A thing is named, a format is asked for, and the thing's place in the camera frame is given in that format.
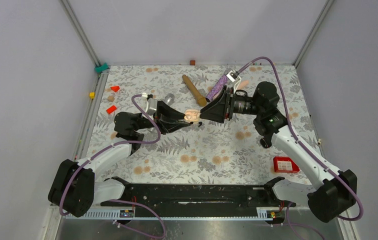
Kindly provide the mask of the beige charging case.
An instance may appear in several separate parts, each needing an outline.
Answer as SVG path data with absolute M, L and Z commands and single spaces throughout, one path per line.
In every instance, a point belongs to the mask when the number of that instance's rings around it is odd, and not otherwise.
M 201 119 L 200 114 L 198 109 L 187 109 L 184 112 L 183 120 L 187 123 L 198 123 Z

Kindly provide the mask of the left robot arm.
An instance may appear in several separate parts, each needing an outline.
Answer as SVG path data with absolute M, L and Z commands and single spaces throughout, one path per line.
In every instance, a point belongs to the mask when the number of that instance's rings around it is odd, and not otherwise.
M 154 101 L 154 112 L 140 106 L 139 113 L 119 112 L 114 117 L 116 137 L 92 156 L 77 161 L 66 159 L 58 167 L 48 200 L 59 207 L 62 216 L 83 216 L 94 204 L 115 200 L 125 206 L 132 192 L 119 180 L 96 181 L 96 177 L 120 160 L 134 154 L 141 145 L 157 143 L 161 135 L 173 133 L 200 120 L 200 111 L 181 113 L 163 101 Z

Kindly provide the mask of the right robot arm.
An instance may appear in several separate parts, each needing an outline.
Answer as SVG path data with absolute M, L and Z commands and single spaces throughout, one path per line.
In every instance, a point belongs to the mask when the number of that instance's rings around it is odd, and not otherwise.
M 341 171 L 314 151 L 278 110 L 279 100 L 276 86 L 267 81 L 257 85 L 253 96 L 246 92 L 238 95 L 224 87 L 217 98 L 201 109 L 200 118 L 224 123 L 233 114 L 255 116 L 253 124 L 262 136 L 261 146 L 283 151 L 309 179 L 310 184 L 272 180 L 271 188 L 263 193 L 268 205 L 289 201 L 308 206 L 317 219 L 327 223 L 336 217 L 342 218 L 343 212 L 357 204 L 358 216 L 350 220 L 361 219 L 364 207 L 357 196 L 357 176 L 349 169 Z

